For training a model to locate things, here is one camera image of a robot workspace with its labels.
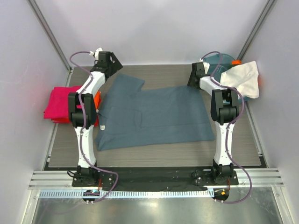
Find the grey blue t shirt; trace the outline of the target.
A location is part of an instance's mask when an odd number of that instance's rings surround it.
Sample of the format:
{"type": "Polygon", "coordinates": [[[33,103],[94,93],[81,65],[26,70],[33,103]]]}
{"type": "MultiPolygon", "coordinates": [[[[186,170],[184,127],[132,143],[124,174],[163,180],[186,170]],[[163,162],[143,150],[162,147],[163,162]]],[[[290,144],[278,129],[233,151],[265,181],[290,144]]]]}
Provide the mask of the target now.
{"type": "Polygon", "coordinates": [[[199,90],[185,85],[143,90],[144,83],[117,75],[98,112],[98,151],[215,139],[199,90]]]}

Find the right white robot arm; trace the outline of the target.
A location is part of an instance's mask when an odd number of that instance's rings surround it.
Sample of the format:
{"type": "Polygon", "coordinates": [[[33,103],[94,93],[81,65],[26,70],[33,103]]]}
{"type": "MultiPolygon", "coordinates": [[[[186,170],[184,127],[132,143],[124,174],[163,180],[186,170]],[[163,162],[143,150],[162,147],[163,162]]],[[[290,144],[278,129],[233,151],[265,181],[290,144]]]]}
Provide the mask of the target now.
{"type": "Polygon", "coordinates": [[[210,115],[216,128],[216,151],[207,182],[213,185],[237,185],[238,179],[231,160],[232,135],[234,124],[239,116],[238,94],[222,86],[207,74],[209,64],[192,63],[192,71],[187,85],[203,90],[211,96],[210,115]]]}

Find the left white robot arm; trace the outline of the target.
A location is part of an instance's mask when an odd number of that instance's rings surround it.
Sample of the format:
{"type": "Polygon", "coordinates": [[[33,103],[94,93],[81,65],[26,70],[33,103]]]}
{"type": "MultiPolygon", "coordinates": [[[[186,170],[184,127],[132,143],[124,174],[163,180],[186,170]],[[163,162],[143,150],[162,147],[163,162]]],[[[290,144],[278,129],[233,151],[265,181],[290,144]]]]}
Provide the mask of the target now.
{"type": "Polygon", "coordinates": [[[97,167],[93,149],[93,129],[97,120],[97,107],[94,97],[106,81],[122,69],[115,54],[104,51],[102,48],[93,51],[79,51],[70,56],[70,62],[79,67],[72,58],[78,54],[87,53],[94,57],[94,66],[87,70],[88,78],[76,91],[68,95],[69,120],[74,127],[79,150],[79,159],[76,172],[69,174],[72,178],[73,187],[96,186],[103,178],[108,176],[108,185],[112,186],[118,181],[118,174],[113,171],[97,167]]]}

